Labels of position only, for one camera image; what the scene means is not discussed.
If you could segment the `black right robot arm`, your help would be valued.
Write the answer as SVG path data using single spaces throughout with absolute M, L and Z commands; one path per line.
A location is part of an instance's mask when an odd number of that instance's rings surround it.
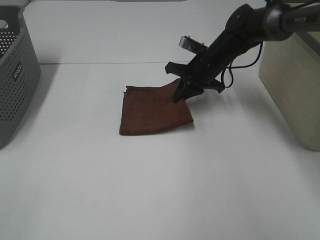
M 280 0 L 268 0 L 254 9 L 248 4 L 237 8 L 229 17 L 223 32 L 210 46 L 182 36 L 179 46 L 195 54 L 188 64 L 168 62 L 167 74 L 180 78 L 172 100 L 177 103 L 203 94 L 204 90 L 219 93 L 227 88 L 226 71 L 235 69 L 234 60 L 264 42 L 284 41 L 299 32 L 320 30 L 320 2 L 311 0 L 289 6 Z

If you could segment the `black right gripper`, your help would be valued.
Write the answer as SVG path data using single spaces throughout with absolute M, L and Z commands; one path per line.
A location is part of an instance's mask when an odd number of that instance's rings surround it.
M 180 77 L 179 84 L 173 93 L 174 103 L 180 100 L 203 94 L 204 89 L 212 89 L 221 93 L 225 85 L 216 77 L 234 60 L 231 53 L 201 53 L 196 55 L 188 64 L 168 62 L 165 66 L 167 74 Z

